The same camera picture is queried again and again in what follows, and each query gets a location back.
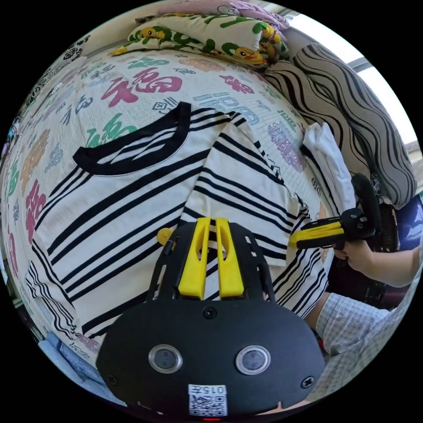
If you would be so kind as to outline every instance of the cartoon duck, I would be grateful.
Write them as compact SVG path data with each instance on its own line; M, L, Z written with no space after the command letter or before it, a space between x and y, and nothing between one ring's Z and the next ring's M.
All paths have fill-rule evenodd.
M249 63L251 65L257 65L266 63L266 59L259 53L255 52L247 47L239 47L234 43L225 43L222 45L222 50L228 56L235 56L237 59Z
M125 46L119 47L117 50L115 50L111 56L120 56L121 54L125 54L128 52L128 49Z
M270 38L272 35L274 35L275 30L268 23L265 23L265 24L266 24L266 28L264 28L261 31L261 33L262 33L263 37Z
M273 47L272 43L260 42L259 46L260 46L259 53L267 55L270 61L277 61L278 52Z
M144 28L143 30L139 30L135 33L135 37L140 38L159 38L164 40L166 37L165 28L161 26L151 26L149 28Z
M272 36L270 36L269 41L272 44L279 44L282 43L282 38L277 32L275 32Z

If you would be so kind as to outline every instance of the person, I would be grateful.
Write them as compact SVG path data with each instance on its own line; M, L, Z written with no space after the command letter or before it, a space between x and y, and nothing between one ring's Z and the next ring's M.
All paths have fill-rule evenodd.
M346 242L335 255L352 269L393 287L410 285L399 306L380 310L335 293L324 293L306 322L329 353L325 369L306 398L317 401L357 376L381 351L406 313L423 267L423 233L419 247L394 253L373 252L366 241Z

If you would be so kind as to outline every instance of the yellow duck print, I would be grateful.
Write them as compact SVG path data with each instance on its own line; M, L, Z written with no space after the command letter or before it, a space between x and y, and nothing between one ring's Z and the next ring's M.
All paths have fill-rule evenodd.
M282 38L281 38L281 36L277 32L275 32L273 34L273 36L270 36L269 41L272 44L279 44L279 43L282 43Z
M255 52L246 47L238 47L234 54L242 61L246 61L252 64L260 64L265 61L265 58L259 52Z
M269 24L266 24L267 28L261 31L263 37L270 38L273 34L275 34L275 30Z
M115 50L111 55L112 56L120 56L121 54L125 54L128 52L128 49L124 46L119 47L117 50Z
M266 55L269 56L269 59L271 60L276 60L277 56L278 56L278 52L276 51L276 49L273 47L273 43L259 43L260 49L259 52L260 53L264 53Z
M261 65L266 63L266 59L258 52L253 51L247 47L239 47L234 43L225 43L222 45L222 50L228 56L232 56L245 64Z
M162 40L165 38L165 33L163 31L157 31L156 29L150 27L141 30L138 36L140 38L159 38Z

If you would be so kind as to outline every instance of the printed bedsheet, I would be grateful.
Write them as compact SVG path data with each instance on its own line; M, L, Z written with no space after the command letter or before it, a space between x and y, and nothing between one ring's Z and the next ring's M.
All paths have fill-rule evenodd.
M198 54L165 50L111 57L113 50L75 69L33 118L23 118L20 137L5 159L1 213L7 259L25 306L43 334L51 329L43 304L30 298L21 282L35 222L60 168L78 147L95 147L144 127L179 101L240 112L285 183L308 204L312 219L333 215L299 153L307 123L261 75ZM328 272L333 253L325 250L322 257ZM82 356L97 348L93 340L79 341L70 347Z

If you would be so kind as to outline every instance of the striped shirt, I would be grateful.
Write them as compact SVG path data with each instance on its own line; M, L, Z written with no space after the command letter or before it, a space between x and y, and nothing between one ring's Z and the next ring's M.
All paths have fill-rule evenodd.
M37 221L26 275L54 331L101 344L125 310L145 301L158 231L200 216L250 229L278 302L306 315L327 277L318 250L287 247L308 208L263 157L242 115L187 103L108 144L80 148ZM216 255L208 257L208 299L218 299Z

